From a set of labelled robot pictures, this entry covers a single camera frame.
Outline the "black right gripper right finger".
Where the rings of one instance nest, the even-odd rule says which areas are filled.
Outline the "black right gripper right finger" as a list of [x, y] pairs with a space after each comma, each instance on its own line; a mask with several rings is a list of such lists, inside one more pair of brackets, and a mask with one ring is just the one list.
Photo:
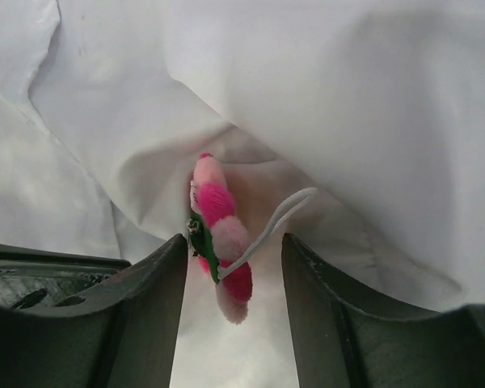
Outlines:
[[485, 387], [485, 306], [438, 313], [398, 301], [292, 234], [281, 262], [300, 386]]

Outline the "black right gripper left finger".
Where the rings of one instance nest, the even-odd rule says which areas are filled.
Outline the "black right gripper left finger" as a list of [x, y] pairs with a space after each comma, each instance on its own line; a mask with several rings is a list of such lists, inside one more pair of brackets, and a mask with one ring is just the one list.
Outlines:
[[0, 387], [167, 387], [187, 275], [176, 235], [136, 264], [0, 244]]

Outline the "pink flower brooch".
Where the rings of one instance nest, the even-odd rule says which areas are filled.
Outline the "pink flower brooch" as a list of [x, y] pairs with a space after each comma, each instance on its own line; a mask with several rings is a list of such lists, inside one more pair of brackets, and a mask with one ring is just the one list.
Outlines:
[[236, 201], [228, 189], [221, 164], [210, 153], [199, 156], [190, 182], [188, 245], [215, 283], [217, 304], [230, 323], [240, 324], [247, 317], [253, 293], [248, 260], [317, 193], [317, 188], [304, 188], [287, 197], [278, 205], [263, 232], [252, 241], [248, 229], [236, 215]]

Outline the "white shirt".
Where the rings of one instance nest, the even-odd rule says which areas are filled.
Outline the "white shirt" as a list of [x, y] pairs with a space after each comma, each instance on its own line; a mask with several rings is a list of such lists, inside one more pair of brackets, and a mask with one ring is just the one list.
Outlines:
[[[196, 161], [256, 240], [230, 323], [188, 245]], [[167, 387], [302, 387], [292, 234], [438, 313], [485, 306], [485, 1], [0, 1], [0, 244], [187, 275]]]

